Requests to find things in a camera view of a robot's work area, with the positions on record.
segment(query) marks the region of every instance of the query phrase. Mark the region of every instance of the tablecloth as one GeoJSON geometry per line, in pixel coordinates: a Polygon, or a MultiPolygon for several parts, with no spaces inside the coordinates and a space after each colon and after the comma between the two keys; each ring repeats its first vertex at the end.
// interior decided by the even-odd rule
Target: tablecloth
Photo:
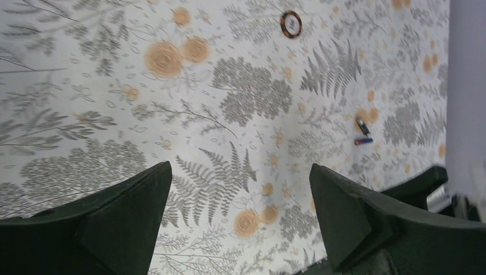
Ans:
{"type": "Polygon", "coordinates": [[[326,256],[312,163],[381,190],[444,162],[449,0],[1,9],[0,218],[169,160],[149,274],[296,272],[326,256]]]}

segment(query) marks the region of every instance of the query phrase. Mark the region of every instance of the floral pattern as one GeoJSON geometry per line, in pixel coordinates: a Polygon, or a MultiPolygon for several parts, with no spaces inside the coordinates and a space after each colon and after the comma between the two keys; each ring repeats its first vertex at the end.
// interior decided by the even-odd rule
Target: floral pattern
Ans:
{"type": "Polygon", "coordinates": [[[293,274],[326,256],[312,163],[383,190],[445,161],[449,0],[13,0],[0,14],[0,218],[169,160],[152,275],[293,274]],[[373,144],[354,145],[356,117],[373,144]]]}

